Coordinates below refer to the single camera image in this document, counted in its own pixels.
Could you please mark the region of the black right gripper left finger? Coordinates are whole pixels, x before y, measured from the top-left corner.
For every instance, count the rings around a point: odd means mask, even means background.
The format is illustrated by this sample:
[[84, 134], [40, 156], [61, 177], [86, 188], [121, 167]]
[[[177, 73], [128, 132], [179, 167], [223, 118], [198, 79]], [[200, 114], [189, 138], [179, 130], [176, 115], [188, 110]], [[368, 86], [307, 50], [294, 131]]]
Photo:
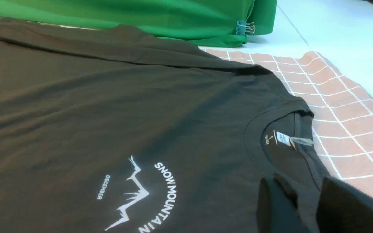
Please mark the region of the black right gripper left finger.
[[258, 232], [309, 233], [297, 201], [297, 192], [281, 175], [261, 178], [256, 212]]

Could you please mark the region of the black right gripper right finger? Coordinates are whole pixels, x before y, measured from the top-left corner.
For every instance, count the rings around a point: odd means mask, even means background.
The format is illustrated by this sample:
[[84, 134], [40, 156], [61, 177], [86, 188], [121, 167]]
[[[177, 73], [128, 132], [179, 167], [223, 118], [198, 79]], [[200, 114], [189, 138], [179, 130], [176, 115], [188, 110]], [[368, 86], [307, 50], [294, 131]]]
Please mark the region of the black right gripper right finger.
[[320, 233], [373, 233], [373, 198], [339, 179], [326, 177], [316, 220]]

